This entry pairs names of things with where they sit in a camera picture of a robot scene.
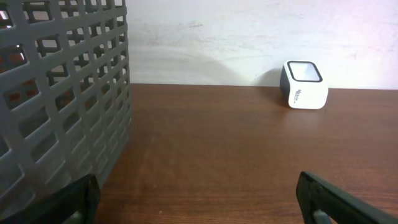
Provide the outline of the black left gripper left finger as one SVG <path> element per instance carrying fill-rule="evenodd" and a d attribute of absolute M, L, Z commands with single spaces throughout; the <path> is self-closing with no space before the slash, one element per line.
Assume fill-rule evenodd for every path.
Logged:
<path fill-rule="evenodd" d="M 1 223 L 94 223 L 101 191 L 94 174 L 87 174 Z"/>

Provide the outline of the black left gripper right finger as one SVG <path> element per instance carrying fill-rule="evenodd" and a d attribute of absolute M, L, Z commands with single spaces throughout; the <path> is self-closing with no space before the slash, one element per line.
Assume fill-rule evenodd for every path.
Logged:
<path fill-rule="evenodd" d="M 302 171 L 296 197 L 305 224 L 397 223 L 397 218 L 341 190 L 315 174 Z"/>

